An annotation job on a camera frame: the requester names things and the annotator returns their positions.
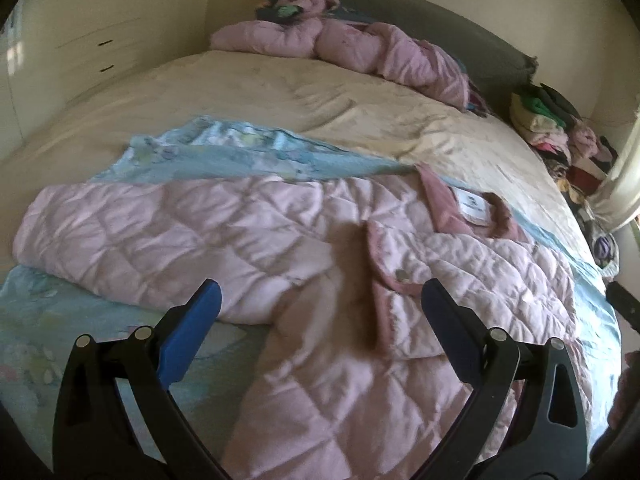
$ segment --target white wardrobe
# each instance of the white wardrobe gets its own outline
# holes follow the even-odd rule
[[[21,0],[0,36],[0,158],[117,78],[203,51],[207,2]]]

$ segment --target pink blanket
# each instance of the pink blanket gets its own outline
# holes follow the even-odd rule
[[[111,300],[162,309],[214,278],[223,320],[273,325],[225,451],[233,478],[406,480],[469,394],[418,309],[430,278],[488,326],[562,338],[590,416],[567,261],[532,243],[497,196],[474,197],[485,225],[426,166],[300,184],[53,186],[14,250]],[[483,457],[499,448],[515,396]]]
[[[317,56],[355,72],[380,75],[462,111],[469,102],[468,78],[451,56],[388,23],[358,30],[339,20],[315,17],[289,26],[241,22],[214,33],[210,46],[279,57]]]

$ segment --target green cloth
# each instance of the green cloth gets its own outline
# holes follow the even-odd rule
[[[560,117],[558,117],[555,113],[549,110],[549,108],[547,108],[539,98],[533,97],[528,94],[523,94],[520,96],[520,99],[522,101],[522,105],[530,112],[533,112],[539,115],[544,115],[545,117],[553,119],[556,122],[556,124],[558,124],[558,126],[560,126],[561,128],[566,127],[566,123]]]

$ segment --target beige bed sheet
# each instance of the beige bed sheet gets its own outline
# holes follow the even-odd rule
[[[492,190],[578,257],[588,245],[543,163],[506,124],[481,119],[373,76],[318,60],[207,52],[133,76],[66,112],[0,166],[0,281],[39,190],[81,182],[119,158],[134,134],[158,135],[194,116],[292,130],[345,148],[426,161]]]

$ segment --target beige wall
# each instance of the beige wall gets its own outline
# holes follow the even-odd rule
[[[251,19],[260,1],[210,0],[209,29]],[[620,123],[628,123],[640,91],[640,37],[619,0],[429,1],[537,56],[537,80],[555,86],[582,115],[593,116],[594,126],[616,137],[616,144],[624,142],[629,128]]]

